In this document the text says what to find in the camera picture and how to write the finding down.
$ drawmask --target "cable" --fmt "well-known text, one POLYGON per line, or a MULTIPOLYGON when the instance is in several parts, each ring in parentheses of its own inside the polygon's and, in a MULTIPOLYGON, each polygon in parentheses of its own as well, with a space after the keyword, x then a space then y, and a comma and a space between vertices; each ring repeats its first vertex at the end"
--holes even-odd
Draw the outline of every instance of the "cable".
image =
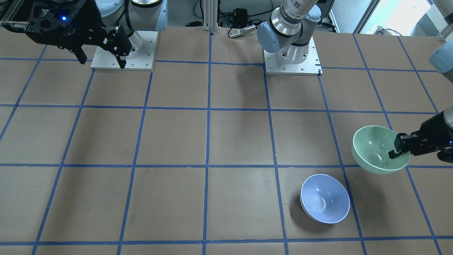
POLYGON ((199 18, 199 19, 202 19, 202 17, 198 17, 197 14, 195 13, 195 8, 197 7, 197 4, 200 0, 197 0, 197 2, 195 2, 195 5, 193 6, 193 15, 195 15, 195 17, 199 18))
POLYGON ((231 32, 231 30, 233 29, 233 25, 238 23, 239 21, 241 21, 243 19, 248 19, 248 18, 251 18, 251 17, 259 16, 259 15, 262 15, 262 14, 266 14, 266 13, 269 13, 269 12, 272 12, 272 11, 274 11, 274 10, 269 10, 269 11, 265 11, 265 12, 261 12, 261 13, 257 13, 257 14, 253 14, 253 15, 247 15, 247 17, 244 17, 242 19, 236 20, 234 23, 231 24, 231 27, 228 25, 230 22, 228 22, 227 26, 230 28, 230 30, 228 31, 227 34, 229 34, 231 32))
POLYGON ((400 32, 395 31, 395 30, 393 30, 393 29, 390 29, 390 28, 383 28, 383 27, 381 27, 381 26, 378 26, 378 27, 380 27, 380 28, 382 28, 382 29, 379 30, 379 31, 376 31, 375 34, 378 34, 378 33, 384 34, 384 31, 393 31, 393 32, 395 32, 396 36, 403 36, 400 32))

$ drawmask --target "white metal plate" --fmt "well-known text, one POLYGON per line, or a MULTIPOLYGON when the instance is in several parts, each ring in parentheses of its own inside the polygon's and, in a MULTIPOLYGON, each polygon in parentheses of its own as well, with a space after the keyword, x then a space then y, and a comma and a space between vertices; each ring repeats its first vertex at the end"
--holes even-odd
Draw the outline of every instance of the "white metal plate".
POLYGON ((310 39, 310 50, 307 59, 300 64, 288 64, 280 56, 281 52, 269 53, 265 50, 264 61, 266 63, 267 74, 288 74, 288 75, 318 75, 323 74, 321 63, 319 62, 318 51, 314 45, 313 37, 310 39))
POLYGON ((92 69, 101 70, 138 70, 138 71, 152 71, 154 64, 154 57, 156 53, 157 35, 158 32, 154 31, 137 31, 144 40, 143 47, 139 50, 131 51, 126 57, 126 67, 121 69, 118 66, 115 56, 97 47, 96 53, 91 63, 92 69))

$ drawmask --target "blue tape grid line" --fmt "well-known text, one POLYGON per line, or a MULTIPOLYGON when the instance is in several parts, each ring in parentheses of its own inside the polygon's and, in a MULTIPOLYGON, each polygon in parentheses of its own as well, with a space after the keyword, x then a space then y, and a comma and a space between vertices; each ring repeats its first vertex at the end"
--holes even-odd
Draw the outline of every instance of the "blue tape grid line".
POLYGON ((13 110, 11 111, 10 117, 6 121, 6 124, 3 127, 2 132, 0 133, 0 141, 3 138, 3 136, 5 135, 6 129, 10 125, 11 119, 13 118, 13 115, 16 112, 17 106, 19 105, 20 100, 22 99, 22 97, 24 96, 25 91, 27 90, 28 86, 30 85, 30 82, 31 82, 31 80, 33 78, 34 73, 38 69, 39 62, 41 62, 41 58, 43 57, 44 52, 46 52, 46 48, 47 48, 47 45, 44 46, 43 51, 41 52, 41 55, 39 56, 39 59, 37 59, 36 65, 34 66, 33 71, 31 72, 30 77, 29 77, 29 79, 27 80, 27 83, 24 86, 24 89, 22 90, 22 92, 19 95, 19 98, 17 98, 17 101, 14 104, 14 107, 13 107, 13 110))
MULTIPOLYGON (((0 104, 0 107, 12 107, 14 104, 0 104)), ((62 105, 62 104, 18 104, 17 107, 42 107, 42 108, 79 108, 80 105, 62 105)), ((121 106, 121 105, 83 105, 82 108, 109 108, 109 109, 142 109, 142 106, 121 106)), ((146 109, 155 110, 199 110, 199 111, 261 111, 266 112, 265 108, 203 108, 203 107, 161 107, 147 106, 146 109)), ((325 113, 323 109, 271 109, 271 112, 315 112, 325 113)), ((330 110, 331 113, 384 113, 383 111, 361 111, 361 110, 330 110)), ((392 114, 426 114, 435 115, 436 112, 389 112, 392 114)))
POLYGON ((420 83, 422 84, 423 89, 425 90, 426 95, 428 96, 428 98, 429 98, 431 104, 433 105, 433 107, 434 107, 434 109, 436 110, 436 112, 439 113, 439 111, 437 110, 436 105, 434 104, 433 99, 431 98, 431 96, 430 96, 428 90, 426 89, 425 84, 424 84, 423 81, 422 81, 422 78, 420 77, 419 72, 418 72, 417 69, 415 68, 415 65, 414 65, 414 63, 412 62, 412 60, 410 59, 410 56, 409 56, 409 54, 407 53, 407 50, 406 50, 406 48, 404 47, 404 44, 403 44, 403 42, 401 41, 401 38, 400 38, 399 36, 397 36, 397 39, 398 39, 398 41, 400 42, 401 47, 403 47, 404 53, 406 54, 407 58, 409 59, 409 62, 410 62, 410 64, 412 65, 412 68, 414 69, 414 72, 417 74, 417 77, 419 78, 420 83))
POLYGON ((280 178, 279 178, 279 169, 278 169, 278 163, 277 163, 277 152, 275 149, 274 128, 272 125, 272 113, 270 110, 270 98, 269 98, 269 89, 268 89, 268 85, 267 85, 266 64, 263 64, 263 74, 264 74, 264 86, 265 86, 265 91, 266 91, 267 113, 269 116, 270 140, 272 142, 272 154, 274 157, 275 181, 277 184, 277 196, 278 196, 278 200, 279 200, 280 220, 281 220, 281 224, 282 224, 282 232, 283 232, 283 240, 284 240, 284 250, 285 250, 285 255, 289 255, 286 230, 284 227, 283 203, 282 203, 282 195, 281 195, 281 189, 280 189, 280 178))
MULTIPOLYGON (((343 165, 345 168, 357 168, 359 165, 343 165)), ((0 163, 0 167, 86 167, 86 168, 132 168, 132 165, 106 164, 27 164, 0 163)), ((206 165, 139 165, 136 168, 205 168, 206 165)), ((274 168, 275 165, 208 165, 209 168, 274 168)), ((277 165, 278 168, 341 168, 341 165, 277 165)), ((453 166, 408 165, 409 168, 453 169, 453 166)))
POLYGON ((212 70, 212 36, 209 33, 209 63, 208 63, 208 78, 207 78, 207 116, 206 116, 206 161, 204 168, 204 199, 203 199, 203 243, 202 255, 206 255, 206 239, 207 239, 207 196, 208 196, 208 181, 209 181, 209 142, 211 134, 211 70, 212 70))
POLYGON ((329 104, 328 104, 328 102, 327 102, 326 93, 325 93, 325 91, 324 91, 323 82, 322 82, 322 80, 321 80, 321 74, 318 75, 318 81, 319 81, 319 86, 321 87, 321 92, 323 93, 324 104, 325 104, 325 106, 326 106, 327 117, 328 117, 328 119, 329 119, 330 128, 331 128, 331 130, 332 130, 333 141, 335 142, 335 148, 337 149, 338 160, 340 161, 341 169, 342 169, 342 171, 343 171, 343 177, 344 177, 344 180, 345 180, 345 182, 346 182, 347 192, 348 192, 348 194, 349 194, 349 199, 351 200, 352 212, 354 213, 354 218, 355 218, 356 225, 357 225, 357 231, 358 231, 359 237, 360 237, 360 243, 362 244, 363 254, 364 254, 364 255, 367 255, 367 251, 366 251, 365 242, 364 242, 364 239, 363 239, 362 230, 361 230, 361 227, 360 227, 359 217, 358 217, 358 215, 357 215, 356 206, 355 206, 355 204, 354 204, 354 198, 352 197, 351 186, 349 185, 349 180, 348 180, 348 178, 347 178, 346 169, 345 169, 345 167, 344 167, 344 165, 343 165, 343 159, 342 159, 342 157, 341 157, 340 147, 339 147, 339 145, 338 145, 337 136, 336 136, 336 134, 335 134, 335 128, 334 128, 333 122, 332 122, 332 116, 331 116, 330 110, 329 110, 329 104))
MULTIPOLYGON (((66 148, 65 148, 64 153, 63 153, 63 158, 61 159, 61 165, 64 164, 64 161, 66 160, 67 152, 69 151, 69 146, 71 145, 72 138, 74 137, 74 132, 76 130, 76 126, 77 126, 77 123, 79 121, 80 114, 82 113, 82 109, 83 109, 82 105, 85 103, 85 99, 87 98, 88 91, 90 89, 90 85, 91 85, 91 82, 93 80, 94 72, 95 72, 94 70, 91 72, 91 76, 90 76, 90 79, 88 81, 87 88, 85 89, 85 93, 83 95, 82 102, 80 103, 80 108, 79 108, 79 110, 77 112, 76 119, 75 119, 74 124, 72 126, 71 134, 69 135, 69 139, 67 141, 66 148)), ((57 176, 55 177, 55 182, 53 183, 52 192, 50 193, 49 201, 47 202, 46 211, 44 212, 43 220, 41 221, 41 226, 39 227, 38 235, 36 236, 36 243, 33 246, 33 250, 32 250, 32 253, 31 253, 32 255, 36 254, 36 249, 38 248, 38 243, 41 240, 41 235, 42 235, 43 230, 44 230, 44 225, 46 224, 47 216, 48 216, 49 211, 50 211, 50 206, 52 205, 53 196, 55 195, 55 191, 57 189, 57 184, 58 184, 58 181, 60 179, 60 175, 61 175, 62 169, 63 169, 62 166, 60 166, 58 168, 57 176)))
MULTIPOLYGON (((453 240, 453 235, 439 235, 437 239, 453 240)), ((377 236, 364 237, 365 241, 386 241, 386 240, 431 240, 430 235, 415 235, 415 236, 377 236)), ((247 239, 247 240, 136 240, 123 241, 122 245, 199 245, 199 244, 254 244, 254 243, 305 243, 305 242, 357 242, 360 237, 344 237, 344 238, 301 238, 301 239, 247 239)), ((118 245, 119 241, 41 241, 38 246, 53 246, 53 245, 118 245)), ((0 246, 34 246, 36 242, 0 242, 0 246)))
POLYGON ((139 155, 141 135, 142 135, 142 131, 143 131, 143 124, 145 122, 146 105, 148 104, 149 91, 151 90, 152 80, 153 80, 153 73, 151 72, 149 74, 149 81, 148 81, 148 87, 146 89, 145 102, 143 103, 143 107, 142 107, 143 110, 142 110, 142 116, 141 116, 141 119, 140 119, 139 132, 138 132, 138 135, 137 135, 137 144, 136 144, 136 147, 135 147, 134 160, 132 162, 132 169, 130 171, 129 189, 128 189, 128 192, 127 192, 127 199, 126 199, 126 206, 125 206, 125 209, 124 209, 123 223, 121 225, 120 240, 118 242, 118 249, 117 249, 117 252, 116 252, 117 255, 121 254, 121 248, 122 248, 122 245, 123 245, 124 232, 125 232, 126 223, 127 223, 127 215, 128 215, 128 212, 129 212, 130 197, 132 195, 132 186, 134 184, 135 169, 137 167, 136 166, 137 165, 137 157, 139 155))
MULTIPOLYGON (((354 37, 354 40, 355 40, 355 42, 356 42, 356 45, 357 45, 357 48, 358 48, 358 50, 359 50, 360 56, 362 57, 363 63, 364 63, 364 65, 365 65, 365 67, 368 68, 368 66, 367 66, 367 64, 366 64, 366 61, 365 61, 365 58, 364 58, 364 56, 363 56, 363 53, 362 53, 362 51, 361 51, 360 45, 359 45, 359 43, 358 43, 358 41, 357 41, 357 38, 356 38, 356 36, 355 36, 354 34, 352 34, 352 36, 354 37)), ((425 89, 425 92, 426 92, 426 94, 428 95, 428 97, 429 97, 431 103, 433 104, 434 109, 435 109, 436 112, 438 113, 437 108, 436 108, 436 106, 434 105, 434 102, 432 101, 432 99, 431 99, 431 97, 430 97, 430 95, 429 95, 429 93, 428 93, 426 87, 424 86, 423 81, 422 81, 421 78, 420 78, 420 75, 418 74, 417 70, 415 69, 415 66, 414 66, 412 60, 410 59, 409 54, 407 53, 406 49, 404 48, 404 45, 402 44, 400 38, 397 37, 397 39, 399 40, 401 47, 403 48, 403 50, 404 50, 404 52, 405 52, 407 58, 409 59, 409 61, 410 61, 411 65, 412 65, 412 67, 414 68, 414 71, 416 72, 417 76, 419 77, 420 82, 421 82, 423 88, 425 89)), ((375 83, 374 83, 373 77, 371 76, 371 73, 370 73, 369 70, 368 70, 368 74, 369 74, 369 76, 370 76, 371 83, 373 84, 373 86, 374 86, 374 88, 375 88, 375 92, 376 92, 376 95, 377 95, 377 97, 378 97, 378 99, 379 99, 379 102, 381 103, 382 111, 384 112, 384 115, 386 116, 386 119, 387 119, 387 122, 388 122, 388 124, 389 124, 389 127, 390 127, 391 130, 393 130, 393 127, 392 127, 392 125, 391 125, 391 123, 390 123, 390 119, 389 119, 388 114, 387 114, 387 112, 386 112, 386 110, 385 110, 385 108, 384 108, 384 105, 382 104, 382 101, 381 101, 381 98, 380 98, 380 96, 379 96, 379 93, 378 93, 378 91, 377 91, 377 89, 376 89, 376 85, 375 85, 375 83)), ((437 242, 437 239, 436 239, 436 236, 435 236, 435 234, 434 234, 433 228, 431 227, 431 223, 429 222, 428 215, 426 214, 426 211, 424 210, 423 203, 422 203, 422 201, 421 201, 421 199, 420 199, 420 196, 419 196, 419 194, 418 194, 418 192, 417 192, 417 188, 415 187, 415 183, 414 183, 414 181, 413 181, 413 179, 412 179, 412 175, 410 174, 410 171, 409 171, 409 168, 408 168, 408 167, 406 167, 406 172, 407 172, 408 177, 409 177, 409 179, 410 179, 410 181, 411 181, 412 187, 413 187, 414 192, 415 192, 415 196, 417 197, 417 200, 418 200, 419 205, 420 205, 420 209, 421 209, 422 212, 423 212, 423 215, 424 215, 424 217, 425 217, 425 220, 426 220, 426 223, 427 223, 427 225, 428 225, 429 231, 431 232, 432 239, 434 240, 434 243, 436 244, 437 251, 439 252, 439 255, 442 255, 442 251, 441 251, 441 249, 440 249, 439 243, 437 242)))
MULTIPOLYGON (((433 105, 433 107, 434 107, 434 109, 436 110, 436 112, 439 113, 439 111, 437 110, 436 105, 434 104, 433 99, 431 98, 431 96, 430 96, 428 90, 427 90, 426 87, 425 87, 425 84, 424 84, 423 81, 422 81, 422 78, 420 77, 419 72, 418 72, 417 69, 415 68, 415 65, 414 65, 414 63, 412 62, 412 60, 410 59, 410 56, 409 56, 409 54, 407 53, 407 50, 406 50, 406 48, 404 47, 404 44, 403 44, 403 42, 401 41, 401 38, 400 38, 399 36, 397 36, 397 39, 398 39, 398 41, 400 42, 400 45, 401 45, 401 47, 403 48, 404 53, 406 54, 406 56, 407 56, 407 58, 408 58, 410 64, 412 65, 412 68, 414 69, 415 73, 417 74, 417 77, 419 78, 420 83, 422 84, 423 89, 424 89, 425 92, 426 92, 426 95, 428 96, 429 100, 431 101, 431 104, 433 105)), ((408 167, 406 167, 406 172, 407 172, 407 175, 409 176, 410 183, 412 184, 412 187, 413 187, 413 189, 414 189, 415 196, 417 197, 417 200, 418 200, 418 202, 419 202, 419 204, 420 204, 420 208, 421 208, 421 210, 422 210, 422 212, 423 212, 423 216, 425 217, 426 223, 428 224, 429 231, 431 232, 431 235, 432 235, 432 237, 433 237, 434 243, 436 244, 437 251, 439 252, 439 255, 442 255, 442 251, 441 251, 441 249, 440 249, 439 242, 437 242, 437 238, 436 238, 436 235, 434 234, 433 227, 431 226, 431 223, 429 222, 428 215, 426 214, 426 211, 425 211, 425 209, 424 209, 422 200, 421 200, 420 195, 419 195, 419 193, 418 193, 418 191, 417 191, 417 187, 415 186, 414 180, 413 180, 413 178, 412 178, 412 175, 411 175, 410 170, 409 170, 408 167)))

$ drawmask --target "floor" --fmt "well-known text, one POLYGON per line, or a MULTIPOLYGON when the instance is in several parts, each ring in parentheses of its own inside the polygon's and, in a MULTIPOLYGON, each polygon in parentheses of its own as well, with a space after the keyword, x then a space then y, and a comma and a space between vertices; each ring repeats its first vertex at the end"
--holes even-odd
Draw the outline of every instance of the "floor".
POLYGON ((323 75, 277 76, 226 32, 169 27, 151 73, 0 29, 0 254, 451 254, 452 165, 379 176, 351 153, 451 106, 434 38, 316 33, 323 75), (342 222, 302 210, 316 173, 347 188, 342 222))

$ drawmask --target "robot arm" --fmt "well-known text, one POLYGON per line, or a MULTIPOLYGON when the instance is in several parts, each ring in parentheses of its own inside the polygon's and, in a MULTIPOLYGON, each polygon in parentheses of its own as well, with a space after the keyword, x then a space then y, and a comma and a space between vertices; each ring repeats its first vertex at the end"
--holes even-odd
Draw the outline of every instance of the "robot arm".
POLYGON ((38 44, 55 45, 74 53, 81 64, 87 60, 84 44, 97 45, 112 53, 119 66, 126 65, 132 49, 129 37, 134 29, 165 30, 167 0, 34 0, 14 5, 14 20, 24 16, 27 24, 5 22, 2 26, 15 33, 24 33, 38 44), (99 6, 107 5, 106 13, 99 6))
POLYGON ((304 25, 302 22, 310 16, 309 12, 316 8, 316 3, 317 0, 285 0, 272 12, 268 21, 258 25, 258 40, 263 49, 273 53, 296 42, 308 43, 316 24, 304 25))
MULTIPOLYGON (((436 70, 453 83, 453 40, 442 45, 430 57, 436 70)), ((421 124, 420 130, 396 136, 391 159, 410 152, 414 156, 437 152, 441 161, 453 163, 453 107, 435 115, 421 124)))

